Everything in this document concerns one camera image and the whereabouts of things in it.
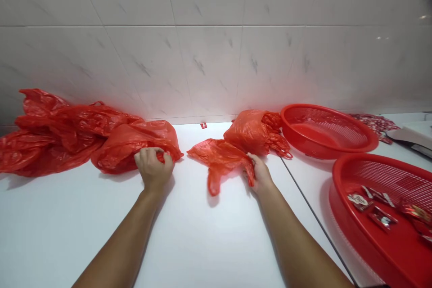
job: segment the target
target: candy wrapper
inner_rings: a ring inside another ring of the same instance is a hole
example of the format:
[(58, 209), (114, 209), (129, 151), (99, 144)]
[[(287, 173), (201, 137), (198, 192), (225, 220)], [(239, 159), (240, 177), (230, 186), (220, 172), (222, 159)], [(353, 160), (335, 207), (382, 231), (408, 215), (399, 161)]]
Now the candy wrapper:
[(358, 192), (353, 192), (349, 194), (348, 199), (352, 202), (354, 207), (357, 208), (360, 212), (364, 212), (366, 209), (368, 209), (370, 206), (374, 204), (373, 201), (368, 200)]
[(376, 191), (375, 189), (370, 188), (370, 187), (362, 186), (362, 188), (363, 188), (364, 192), (368, 195), (369, 199), (377, 200), (379, 202), (385, 203), (385, 204), (395, 208), (395, 204), (390, 199), (390, 197), (388, 196), (387, 193), (381, 193), (381, 192)]
[(427, 226), (432, 227), (432, 215), (424, 209), (410, 203), (405, 198), (401, 198), (397, 209), (402, 214), (415, 218), (425, 223)]
[(385, 232), (390, 231), (391, 225), (397, 224), (396, 218), (377, 206), (369, 213), (369, 217)]

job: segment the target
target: tile grout line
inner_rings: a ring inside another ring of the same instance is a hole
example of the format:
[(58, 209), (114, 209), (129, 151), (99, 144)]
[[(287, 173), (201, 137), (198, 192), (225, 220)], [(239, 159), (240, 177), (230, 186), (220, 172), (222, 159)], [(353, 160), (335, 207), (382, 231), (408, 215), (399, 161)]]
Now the tile grout line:
[[(244, 22), (244, 11), (246, 9), (246, 0), (243, 0), (243, 16), (242, 16), (242, 23)], [(242, 24), (242, 33), (240, 36), (240, 49), (239, 49), (239, 56), (238, 56), (238, 72), (237, 72), (237, 88), (235, 92), (235, 101), (234, 101), (234, 107), (237, 107), (237, 101), (239, 97), (239, 84), (240, 84), (240, 76), (241, 76), (241, 61), (242, 61), (242, 46), (243, 46), (243, 31), (244, 31), (244, 25)]]
[[(98, 13), (98, 11), (96, 10), (95, 5), (93, 4), (93, 1), (90, 0), (90, 3), (91, 3), (91, 5), (93, 6), (93, 9), (95, 10), (95, 12), (96, 12), (96, 14), (97, 14), (97, 16), (98, 16), (98, 18), (99, 18), (100, 24), (101, 24), (101, 26), (91, 26), (91, 27), (103, 27), (103, 28), (104, 28), (103, 30), (105, 31), (105, 34), (108, 36), (108, 39), (109, 39), (109, 41), (111, 42), (111, 45), (113, 46), (114, 50), (116, 51), (116, 54), (117, 54), (117, 57), (118, 57), (120, 63), (122, 64), (121, 66), (123, 67), (123, 73), (125, 74), (125, 76), (128, 77), (128, 79), (129, 79), (130, 81), (132, 81), (133, 79), (131, 78), (131, 75), (130, 75), (129, 72), (127, 71), (124, 62), (123, 62), (123, 60), (122, 60), (120, 54), (118, 53), (117, 48), (115, 47), (115, 45), (114, 45), (114, 43), (113, 43), (113, 40), (111, 39), (110, 35), (108, 34), (108, 31), (107, 31), (107, 29), (106, 29), (106, 26), (105, 26), (104, 23), (102, 22), (102, 19), (101, 19), (101, 17), (99, 16), (99, 13)], [(138, 89), (137, 89), (136, 86), (135, 86), (135, 82), (132, 81), (132, 85), (133, 85), (133, 87), (134, 87), (134, 89), (135, 89), (135, 92), (136, 92), (138, 98), (141, 100), (142, 103), (144, 103), (143, 99), (142, 99), (141, 96), (140, 96), (140, 93), (139, 93)]]
[(300, 186), (298, 185), (296, 179), (294, 178), (294, 176), (292, 175), (291, 171), (288, 169), (287, 165), (285, 164), (285, 161), (284, 161), (281, 157), (279, 157), (279, 158), (280, 158), (280, 160), (282, 161), (282, 163), (283, 163), (283, 165), (285, 166), (285, 168), (287, 169), (287, 171), (288, 171), (289, 175), (291, 176), (292, 180), (293, 180), (294, 183), (296, 184), (297, 189), (300, 191), (301, 195), (303, 196), (303, 199), (305, 200), (305, 202), (306, 202), (306, 204), (308, 205), (310, 211), (312, 212), (312, 214), (314, 215), (316, 221), (318, 222), (319, 226), (321, 227), (322, 231), (324, 232), (324, 235), (326, 236), (327, 240), (330, 242), (330, 244), (331, 244), (333, 250), (335, 251), (336, 255), (337, 255), (337, 256), (339, 257), (339, 259), (341, 260), (341, 263), (343, 264), (345, 270), (347, 271), (348, 275), (350, 276), (352, 282), (354, 283), (354, 285), (355, 285), (356, 287), (359, 287), (359, 285), (358, 285), (357, 282), (355, 281), (355, 279), (354, 279), (352, 273), (349, 271), (347, 265), (345, 264), (344, 260), (342, 259), (341, 255), (339, 254), (338, 250), (337, 250), (336, 247), (334, 246), (333, 241), (330, 239), (329, 235), (328, 235), (327, 232), (325, 231), (323, 225), (321, 224), (320, 220), (318, 219), (318, 217), (317, 217), (317, 215), (315, 214), (314, 210), (312, 209), (311, 205), (310, 205), (309, 202), (307, 201), (307, 199), (306, 199), (306, 197), (305, 197), (303, 191), (300, 189)]
[(193, 113), (196, 115), (195, 113), (195, 107), (192, 104), (192, 95), (190, 93), (190, 87), (189, 87), (189, 81), (188, 81), (188, 74), (186, 72), (186, 66), (185, 66), (185, 60), (183, 59), (183, 51), (181, 50), (181, 43), (180, 43), (180, 35), (179, 35), (179, 31), (177, 29), (177, 24), (176, 24), (176, 16), (174, 15), (174, 8), (172, 6), (172, 0), (170, 0), (170, 4), (171, 4), (171, 12), (172, 12), (172, 18), (174, 19), (174, 28), (175, 28), (175, 33), (177, 35), (177, 42), (179, 44), (179, 51), (180, 51), (180, 57), (181, 57), (181, 62), (183, 64), (183, 74), (184, 74), (184, 78), (186, 79), (186, 85), (188, 86), (188, 93), (189, 93), (189, 102), (190, 102), (190, 107), (193, 111)]
[(103, 25), (102, 22), (100, 25), (0, 25), (0, 28), (76, 28), (76, 27), (190, 27), (190, 28), (199, 28), (199, 27), (418, 27), (418, 28), (431, 28), (432, 24), (399, 24), (399, 25), (306, 25), (306, 24), (274, 24), (274, 25)]

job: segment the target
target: red plastic basket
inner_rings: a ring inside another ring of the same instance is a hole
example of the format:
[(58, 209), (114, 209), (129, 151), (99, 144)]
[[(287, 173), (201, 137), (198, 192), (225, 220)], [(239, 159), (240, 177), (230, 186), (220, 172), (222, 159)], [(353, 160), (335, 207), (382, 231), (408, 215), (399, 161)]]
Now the red plastic basket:
[(362, 122), (337, 110), (310, 104), (286, 106), (280, 113), (282, 132), (299, 151), (319, 159), (369, 152), (378, 137)]
[(375, 202), (398, 220), (389, 233), (368, 217), (369, 211), (358, 211), (347, 195), (362, 193), (362, 185), (387, 193), (395, 205), (404, 197), (432, 211), (432, 173), (388, 157), (350, 154), (334, 164), (329, 192), (331, 209), (346, 238), (390, 287), (432, 287), (432, 248), (395, 208)]

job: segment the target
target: white table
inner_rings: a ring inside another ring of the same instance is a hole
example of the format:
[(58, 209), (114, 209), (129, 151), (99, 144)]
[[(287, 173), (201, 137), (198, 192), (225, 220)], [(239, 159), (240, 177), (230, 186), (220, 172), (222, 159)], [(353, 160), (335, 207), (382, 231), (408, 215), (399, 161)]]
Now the white table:
[[(423, 113), (391, 114), (384, 117), (401, 126), (403, 122), (424, 120)], [(332, 183), (334, 161), (320, 161), (307, 157), (295, 149), (291, 150), (294, 158), (283, 159), (296, 184), (321, 223), (325, 232), (339, 252), (355, 282), (360, 287), (384, 284), (376, 273), (361, 259), (346, 241), (333, 219), (329, 205), (329, 188)], [(432, 172), (432, 162), (421, 154), (413, 152), (397, 143), (392, 145), (379, 142), (373, 154), (387, 156)]]
[[(186, 154), (222, 138), (229, 126), (174, 127)], [(266, 162), (299, 220), (347, 274), (280, 158), (271, 154)], [(70, 287), (143, 188), (137, 171), (102, 175), (90, 162), (30, 182), (0, 176), (2, 288)], [(284, 287), (258, 204), (238, 173), (216, 198), (207, 194), (207, 167), (187, 156), (173, 176), (136, 287)]]

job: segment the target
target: finger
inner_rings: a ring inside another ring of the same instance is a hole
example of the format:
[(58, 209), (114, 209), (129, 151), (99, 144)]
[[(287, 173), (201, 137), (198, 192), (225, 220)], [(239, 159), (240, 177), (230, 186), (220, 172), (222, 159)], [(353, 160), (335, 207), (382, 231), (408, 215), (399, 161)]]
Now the finger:
[(172, 157), (168, 153), (163, 154), (163, 159), (165, 160), (165, 168), (172, 170)]
[(156, 150), (155, 148), (148, 148), (147, 150), (147, 161), (148, 162), (155, 162), (158, 158), (156, 157)]
[(164, 153), (165, 151), (159, 147), (154, 147), (154, 148), (149, 148), (149, 149), (154, 149), (156, 152), (161, 152)]
[(140, 154), (139, 157), (140, 157), (141, 162), (146, 163), (147, 162), (147, 148), (142, 148), (139, 151), (139, 154)]
[(251, 153), (247, 153), (247, 154), (248, 154), (247, 156), (249, 156), (252, 159), (253, 165), (261, 162), (261, 159), (257, 155)]
[(243, 170), (243, 172), (242, 172), (242, 178), (245, 181), (249, 181), (248, 173), (246, 172), (246, 170)]
[(139, 155), (139, 154), (140, 154), (140, 153), (138, 152), (138, 153), (136, 153), (136, 154), (134, 155), (135, 164), (136, 164), (137, 167), (140, 166), (140, 155)]

